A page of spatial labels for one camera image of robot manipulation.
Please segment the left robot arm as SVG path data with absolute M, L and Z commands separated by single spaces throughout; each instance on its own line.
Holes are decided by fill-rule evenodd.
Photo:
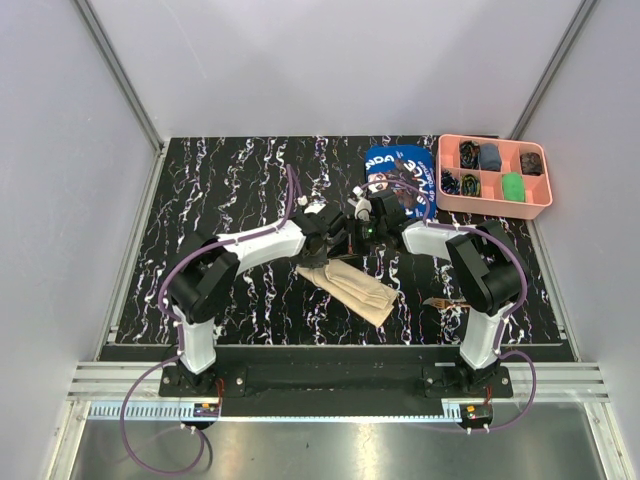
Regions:
M 215 320 L 231 300 L 235 279 L 246 271 L 287 258 L 322 266 L 331 247 L 346 236 L 347 217 L 332 205 L 310 207 L 272 224 L 208 238 L 196 232 L 174 257 L 158 291 L 158 307 L 178 331 L 181 384 L 196 396 L 215 386 Z

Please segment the beige cloth napkin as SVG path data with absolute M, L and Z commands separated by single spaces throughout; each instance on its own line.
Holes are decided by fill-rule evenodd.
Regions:
M 398 297 L 395 289 L 341 260 L 315 268 L 297 266 L 296 271 L 376 328 L 392 313 Z

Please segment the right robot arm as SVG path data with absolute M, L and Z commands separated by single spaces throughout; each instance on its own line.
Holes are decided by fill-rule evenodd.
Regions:
M 511 313 L 528 290 L 529 273 L 496 221 L 476 226 L 410 219 L 392 191 L 352 196 L 349 243 L 358 253 L 386 245 L 405 254 L 451 263 L 469 315 L 459 356 L 444 374 L 443 386 L 466 396 L 486 389 L 500 365 L 500 343 Z

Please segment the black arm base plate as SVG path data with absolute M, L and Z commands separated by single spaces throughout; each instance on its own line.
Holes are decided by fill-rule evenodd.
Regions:
M 425 417 L 443 400 L 507 400 L 506 366 L 473 374 L 455 347 L 221 346 L 204 373 L 163 368 L 162 397 L 222 396 L 222 415 L 277 419 Z

